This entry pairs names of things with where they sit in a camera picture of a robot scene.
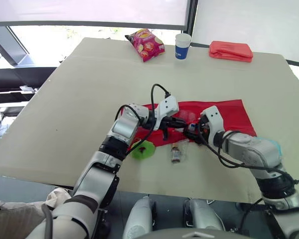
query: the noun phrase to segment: beige table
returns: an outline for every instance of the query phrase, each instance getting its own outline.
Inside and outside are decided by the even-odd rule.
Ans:
[[[255,53],[244,63],[190,48],[180,61],[166,46],[164,55],[143,63],[129,42],[91,38],[54,71],[0,141],[0,175],[73,186],[119,106],[148,104],[154,83],[178,101],[242,99],[257,134],[281,144],[286,169],[299,178],[299,81],[282,56]],[[159,102],[163,93],[154,98]],[[167,145],[143,162],[128,157],[119,190],[239,202],[260,197],[248,170],[225,168],[194,143],[185,154],[171,164]]]

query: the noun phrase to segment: pink snack bag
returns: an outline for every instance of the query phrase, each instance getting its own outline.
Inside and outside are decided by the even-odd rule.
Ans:
[[[125,37],[134,46],[143,62],[165,52],[163,42],[147,28],[138,30],[131,35],[125,35]]]

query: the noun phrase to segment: small bottle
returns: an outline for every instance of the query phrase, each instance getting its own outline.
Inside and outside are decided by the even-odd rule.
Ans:
[[[179,150],[177,143],[173,143],[171,148],[171,162],[179,163],[180,157],[181,157],[181,151]]]

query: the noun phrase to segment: blue paper cup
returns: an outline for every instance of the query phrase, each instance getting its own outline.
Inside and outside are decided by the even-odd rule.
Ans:
[[[185,59],[191,42],[191,36],[185,33],[177,34],[175,38],[175,57]]]

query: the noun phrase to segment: red towel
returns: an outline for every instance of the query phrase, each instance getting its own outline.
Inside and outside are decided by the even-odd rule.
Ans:
[[[256,136],[256,132],[248,118],[245,111],[243,102],[241,100],[233,101],[222,101],[222,102],[200,102],[200,101],[188,101],[179,102],[179,112],[173,115],[174,117],[182,118],[186,123],[196,123],[200,117],[200,113],[211,106],[217,106],[221,116],[224,119],[225,130],[239,130],[241,133],[247,133],[251,136]],[[134,142],[147,135],[148,130],[139,127]],[[168,129],[168,139],[163,140],[163,133],[161,130],[154,131],[148,141],[153,142],[157,146],[162,146],[165,144],[170,144],[178,142],[180,140],[186,139],[182,132],[176,129]]]
[[[209,56],[233,61],[251,62],[254,55],[247,44],[213,41],[209,46]]]

